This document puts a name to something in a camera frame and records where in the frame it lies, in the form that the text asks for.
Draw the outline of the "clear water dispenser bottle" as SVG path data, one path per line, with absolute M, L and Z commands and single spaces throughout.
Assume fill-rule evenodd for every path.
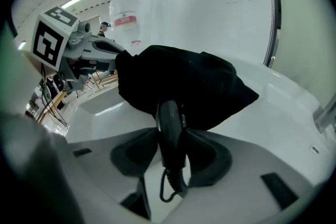
M 113 39 L 125 48 L 141 42 L 138 7 L 138 0 L 112 0 L 109 5 Z

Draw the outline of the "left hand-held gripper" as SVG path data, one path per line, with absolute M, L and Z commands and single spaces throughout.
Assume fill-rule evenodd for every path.
M 90 36 L 88 21 L 80 21 L 78 17 L 56 6 L 38 15 L 30 55 L 59 75 L 64 82 L 64 91 L 80 91 L 88 75 L 73 71 L 71 65 L 78 63 L 80 58 L 113 61 L 117 54 L 124 51 L 113 40 L 96 39 L 91 40 L 93 54 L 83 54 Z

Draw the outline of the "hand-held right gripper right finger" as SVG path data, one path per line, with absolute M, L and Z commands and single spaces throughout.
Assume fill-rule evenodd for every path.
M 323 184 L 312 184 L 254 143 L 186 130 L 191 178 L 162 224 L 291 224 Z

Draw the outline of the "white sink vanity cabinet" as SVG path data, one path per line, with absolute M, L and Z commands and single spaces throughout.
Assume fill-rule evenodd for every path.
M 266 67 L 232 59 L 243 82 L 259 94 L 257 101 L 211 129 L 211 133 L 259 145 L 305 176 L 323 184 L 336 167 L 336 137 L 332 127 L 320 133 L 313 122 L 317 100 L 285 76 Z M 159 199 L 160 155 L 145 173 L 154 222 L 162 224 L 181 203 Z

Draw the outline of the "black cloth bag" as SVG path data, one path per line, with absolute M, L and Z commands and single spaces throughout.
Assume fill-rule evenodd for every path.
M 207 52 L 152 45 L 115 60 L 119 95 L 131 106 L 155 116 L 160 101 L 175 100 L 193 129 L 210 130 L 259 98 L 230 62 Z

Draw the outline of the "black hair dryer with cord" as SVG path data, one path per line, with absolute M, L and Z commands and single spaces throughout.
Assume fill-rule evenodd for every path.
M 164 171 L 160 182 L 160 199 L 171 202 L 176 195 L 185 197 L 188 186 L 183 178 L 186 149 L 182 115 L 174 100 L 161 101 L 156 113 L 157 138 Z M 173 193 L 164 198 L 164 181 L 168 180 Z

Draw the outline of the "frosted glass partition panel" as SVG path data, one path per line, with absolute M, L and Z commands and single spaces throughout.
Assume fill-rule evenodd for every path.
M 319 0 L 280 0 L 281 28 L 272 68 L 326 104 L 318 49 Z

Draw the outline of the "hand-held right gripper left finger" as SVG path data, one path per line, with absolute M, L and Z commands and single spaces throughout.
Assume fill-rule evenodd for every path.
M 62 172 L 84 224 L 152 224 L 144 173 L 156 159 L 156 129 L 68 143 L 60 137 Z

